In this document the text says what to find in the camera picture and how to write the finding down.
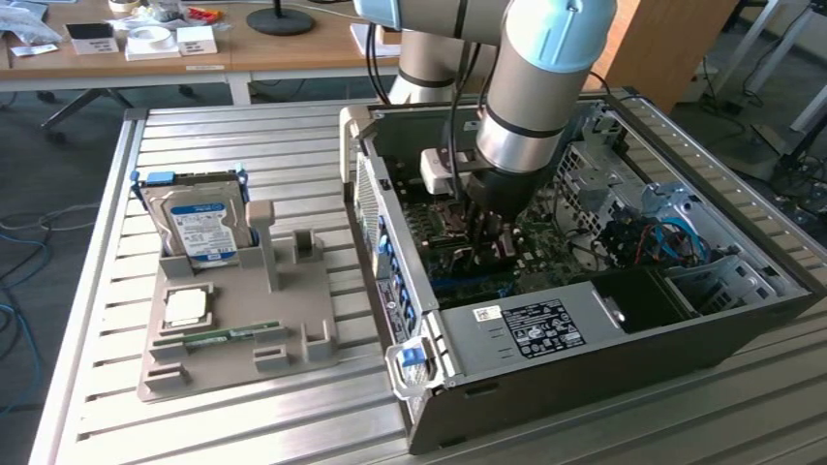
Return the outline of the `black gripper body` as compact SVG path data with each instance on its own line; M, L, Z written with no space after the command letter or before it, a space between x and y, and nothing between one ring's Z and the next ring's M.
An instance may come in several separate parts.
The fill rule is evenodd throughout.
M468 196L483 211L516 218L536 192L536 174L478 170L468 181Z

